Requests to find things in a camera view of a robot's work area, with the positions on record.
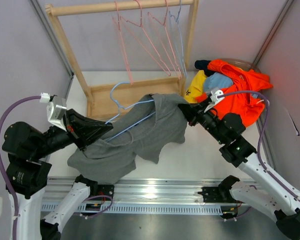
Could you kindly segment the yellow shorts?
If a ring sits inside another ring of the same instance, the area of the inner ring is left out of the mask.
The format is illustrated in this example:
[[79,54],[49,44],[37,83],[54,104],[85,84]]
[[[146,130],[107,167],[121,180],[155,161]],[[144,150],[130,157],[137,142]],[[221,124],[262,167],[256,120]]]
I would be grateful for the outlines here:
[[190,103],[197,103],[197,97],[200,97],[204,93],[204,83],[207,76],[204,70],[199,70],[194,76],[192,82],[190,83],[188,89],[185,91],[184,99]]

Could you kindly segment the grey shorts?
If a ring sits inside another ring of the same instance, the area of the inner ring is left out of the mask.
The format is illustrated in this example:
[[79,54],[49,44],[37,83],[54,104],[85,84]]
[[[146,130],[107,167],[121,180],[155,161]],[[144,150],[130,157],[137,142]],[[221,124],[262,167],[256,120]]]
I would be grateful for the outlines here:
[[86,150],[76,149],[67,165],[84,178],[113,185],[136,169],[136,157],[157,164],[166,144],[185,142],[188,122],[180,104],[187,101],[175,93],[144,95],[111,131]]

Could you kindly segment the pink hanger of navy shorts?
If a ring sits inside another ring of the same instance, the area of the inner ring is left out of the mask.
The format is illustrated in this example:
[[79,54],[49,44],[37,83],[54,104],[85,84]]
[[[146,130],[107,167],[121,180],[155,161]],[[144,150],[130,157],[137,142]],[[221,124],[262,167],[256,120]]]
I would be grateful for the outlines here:
[[[154,48],[156,54],[159,57],[160,64],[159,66],[169,75],[172,76],[172,70],[175,75],[180,80],[183,77],[185,67],[185,62],[182,60],[184,56],[183,50],[183,40],[181,31],[179,28],[179,15],[182,7],[182,1],[179,1],[179,12],[178,15],[175,16],[171,14],[169,10],[168,0],[164,1],[165,6],[165,15],[162,21],[156,18],[150,11],[147,13],[149,23],[151,28],[154,30],[156,37],[160,41],[161,47],[165,53],[166,58],[170,65],[167,65],[161,55]],[[181,43],[181,54],[179,53],[178,45],[175,39],[175,35],[173,33],[173,25],[177,26],[177,30],[179,33],[179,40]]]

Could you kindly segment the light blue shorts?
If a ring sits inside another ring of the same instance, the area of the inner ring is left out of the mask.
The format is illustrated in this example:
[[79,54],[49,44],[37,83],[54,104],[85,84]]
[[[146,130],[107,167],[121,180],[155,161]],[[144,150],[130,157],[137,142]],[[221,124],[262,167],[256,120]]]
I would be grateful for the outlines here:
[[222,74],[222,73],[214,73],[211,76],[208,76],[203,84],[203,91],[208,92],[209,90],[212,90],[214,88],[218,89],[227,89],[231,87],[234,84],[233,80]]

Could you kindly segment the blue hanger of grey shorts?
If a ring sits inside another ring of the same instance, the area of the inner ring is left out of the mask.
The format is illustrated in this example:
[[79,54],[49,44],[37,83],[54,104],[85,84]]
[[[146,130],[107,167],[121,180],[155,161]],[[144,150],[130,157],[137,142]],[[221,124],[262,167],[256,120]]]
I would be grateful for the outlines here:
[[[154,100],[152,99],[152,100],[146,100],[146,101],[138,101],[138,102],[133,103],[133,104],[127,106],[127,107],[124,107],[123,105],[121,105],[120,102],[119,102],[117,99],[114,98],[114,91],[115,91],[115,89],[118,88],[119,86],[121,86],[121,85],[126,85],[126,84],[130,84],[130,83],[131,83],[131,82],[129,82],[129,81],[122,81],[122,82],[119,82],[119,83],[117,83],[116,85],[114,85],[113,88],[110,90],[110,94],[109,94],[110,99],[116,104],[118,113],[117,113],[117,115],[115,115],[114,117],[110,118],[110,119],[106,122],[106,124],[112,123],[116,118],[118,118],[118,117],[121,115],[121,112],[122,112],[121,110],[128,110],[128,109],[130,109],[130,108],[132,108],[132,107],[134,107],[134,106],[136,106],[136,105],[154,102]],[[130,125],[129,127],[125,128],[124,130],[120,131],[119,133],[113,135],[113,136],[110,137],[110,138],[107,138],[105,141],[106,141],[106,142],[110,142],[111,140],[115,139],[116,137],[120,136],[121,134],[123,134],[123,133],[127,132],[128,130],[132,129],[133,127],[137,126],[137,125],[140,124],[141,122],[143,122],[143,121],[149,119],[149,118],[152,117],[155,113],[156,113],[156,112],[154,111],[154,112],[148,114],[147,116],[145,116],[145,117],[143,117],[142,119],[136,121],[135,123],[133,123],[133,124]]]

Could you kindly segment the orange shorts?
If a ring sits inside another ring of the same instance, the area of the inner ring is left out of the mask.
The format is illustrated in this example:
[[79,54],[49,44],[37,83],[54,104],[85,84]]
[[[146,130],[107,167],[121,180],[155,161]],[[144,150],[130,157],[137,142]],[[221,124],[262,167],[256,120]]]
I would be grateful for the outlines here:
[[[254,91],[271,89],[270,77],[263,73],[242,70],[221,59],[211,60],[208,69],[215,73],[221,73],[231,78],[233,85],[229,88],[222,88],[224,94],[239,91]],[[263,110],[265,103],[260,97],[254,98],[251,93],[237,93],[226,96],[219,104],[214,107],[219,119],[222,119],[228,113],[238,114],[241,117],[245,127],[254,124]]]

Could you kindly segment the navy blue shorts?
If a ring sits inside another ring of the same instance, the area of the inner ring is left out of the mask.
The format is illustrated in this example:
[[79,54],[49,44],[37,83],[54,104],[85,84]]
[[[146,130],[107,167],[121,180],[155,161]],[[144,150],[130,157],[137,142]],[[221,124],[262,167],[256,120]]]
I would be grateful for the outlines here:
[[197,70],[204,71],[204,74],[207,77],[209,77],[215,73],[214,71],[208,69],[208,65],[210,62],[211,62],[210,60],[196,60],[194,63],[194,67]]

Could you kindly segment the blue wire hanger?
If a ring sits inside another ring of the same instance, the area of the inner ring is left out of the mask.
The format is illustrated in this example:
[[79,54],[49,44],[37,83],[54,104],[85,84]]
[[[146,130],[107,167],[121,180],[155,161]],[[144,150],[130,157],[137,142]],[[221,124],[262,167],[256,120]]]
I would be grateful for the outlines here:
[[187,70],[186,70],[186,63],[184,60],[184,44],[183,44],[183,37],[180,28],[180,14],[182,10],[182,1],[179,0],[179,9],[177,14],[173,14],[170,10],[168,11],[168,19],[169,19],[169,27],[170,32],[172,34],[172,41],[174,43],[174,49],[177,54],[180,72],[182,73],[183,77],[187,77]]

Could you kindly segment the pink hanger of orange shorts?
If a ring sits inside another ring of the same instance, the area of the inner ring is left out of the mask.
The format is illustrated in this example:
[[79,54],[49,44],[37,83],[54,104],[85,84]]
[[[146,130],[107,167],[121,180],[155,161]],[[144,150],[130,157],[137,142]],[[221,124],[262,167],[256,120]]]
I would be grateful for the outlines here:
[[114,17],[112,18],[113,23],[114,23],[114,29],[115,29],[116,36],[118,39],[118,44],[120,47],[123,62],[125,64],[125,69],[126,69],[126,72],[127,72],[128,78],[129,78],[129,83],[132,85],[134,83],[134,79],[133,79],[133,75],[131,73],[128,55],[126,52],[126,46],[125,46],[125,41],[124,41],[122,26],[121,26],[121,15],[120,15],[119,6],[118,6],[118,3],[116,0],[114,1],[114,5],[115,5],[115,11],[116,11],[116,18],[114,18]]

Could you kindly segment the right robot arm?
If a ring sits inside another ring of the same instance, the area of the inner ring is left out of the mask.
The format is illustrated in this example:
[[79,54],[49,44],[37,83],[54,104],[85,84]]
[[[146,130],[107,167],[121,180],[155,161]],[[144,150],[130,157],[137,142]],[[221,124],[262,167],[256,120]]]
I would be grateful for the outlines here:
[[227,113],[219,119],[215,110],[200,104],[179,104],[190,126],[200,124],[220,145],[221,156],[235,168],[249,175],[257,190],[232,175],[219,185],[218,196],[250,205],[273,220],[290,240],[300,240],[300,190],[288,183],[265,160],[259,150],[243,136],[246,130],[240,115]]

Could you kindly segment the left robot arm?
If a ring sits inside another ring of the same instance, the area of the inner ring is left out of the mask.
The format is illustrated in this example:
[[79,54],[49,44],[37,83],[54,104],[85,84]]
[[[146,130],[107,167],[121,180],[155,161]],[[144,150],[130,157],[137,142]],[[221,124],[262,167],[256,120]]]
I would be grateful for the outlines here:
[[59,240],[70,217],[83,201],[98,196],[98,182],[79,175],[61,203],[40,219],[42,199],[52,164],[42,159],[71,144],[86,150],[105,133],[113,129],[109,122],[84,117],[74,109],[47,111],[52,126],[40,132],[26,122],[12,124],[4,134],[2,150],[7,153],[6,173],[18,204],[17,224],[12,226],[12,237],[17,240]]

